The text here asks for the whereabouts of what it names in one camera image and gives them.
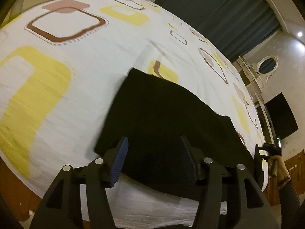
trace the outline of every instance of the wall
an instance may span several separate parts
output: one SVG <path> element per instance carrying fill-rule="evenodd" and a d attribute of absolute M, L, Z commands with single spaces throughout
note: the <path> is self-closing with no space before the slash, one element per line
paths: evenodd
<path fill-rule="evenodd" d="M 269 78 L 262 92 L 265 102 L 283 93 L 299 129 L 283 140 L 283 158 L 286 160 L 305 148 L 305 46 L 293 36 L 277 32 L 259 49 L 247 53 L 253 64 L 268 55 L 279 56 L 279 66 Z"/>

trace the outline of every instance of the black towel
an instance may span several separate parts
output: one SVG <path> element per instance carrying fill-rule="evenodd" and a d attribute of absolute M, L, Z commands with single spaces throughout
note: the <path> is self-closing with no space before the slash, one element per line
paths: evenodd
<path fill-rule="evenodd" d="M 124 174 L 158 191 L 198 201 L 202 187 L 187 180 L 183 164 L 174 157 L 181 135 L 224 166 L 244 164 L 253 176 L 262 174 L 261 165 L 255 171 L 228 116 L 218 115 L 187 89 L 137 69 L 130 70 L 116 94 L 95 152 L 103 156 L 126 136 Z"/>

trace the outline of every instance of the dark blue curtain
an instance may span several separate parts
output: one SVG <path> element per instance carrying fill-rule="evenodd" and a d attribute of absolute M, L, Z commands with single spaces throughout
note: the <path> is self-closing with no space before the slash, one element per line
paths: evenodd
<path fill-rule="evenodd" d="M 211 41 L 231 62 L 279 30 L 265 0 L 155 0 Z"/>

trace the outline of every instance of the bed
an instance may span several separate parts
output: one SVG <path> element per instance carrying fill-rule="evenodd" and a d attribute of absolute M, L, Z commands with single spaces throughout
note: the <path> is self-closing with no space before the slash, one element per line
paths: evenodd
<path fill-rule="evenodd" d="M 132 67 L 177 83 L 228 115 L 252 156 L 264 141 L 233 65 L 204 36 L 149 0 L 40 4 L 0 29 L 0 49 L 0 156 L 40 197 L 64 165 L 76 168 L 97 158 L 97 137 Z M 263 170 L 264 189 L 265 161 Z M 198 206 L 125 175 L 107 196 L 121 228 L 190 226 Z M 89 220 L 85 186 L 81 200 L 83 219 Z"/>

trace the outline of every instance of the television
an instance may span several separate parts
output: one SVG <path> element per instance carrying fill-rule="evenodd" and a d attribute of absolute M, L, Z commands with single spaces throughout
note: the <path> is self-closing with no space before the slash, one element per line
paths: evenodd
<path fill-rule="evenodd" d="M 265 107 L 269 113 L 276 137 L 284 139 L 299 129 L 283 93 L 265 103 Z"/>

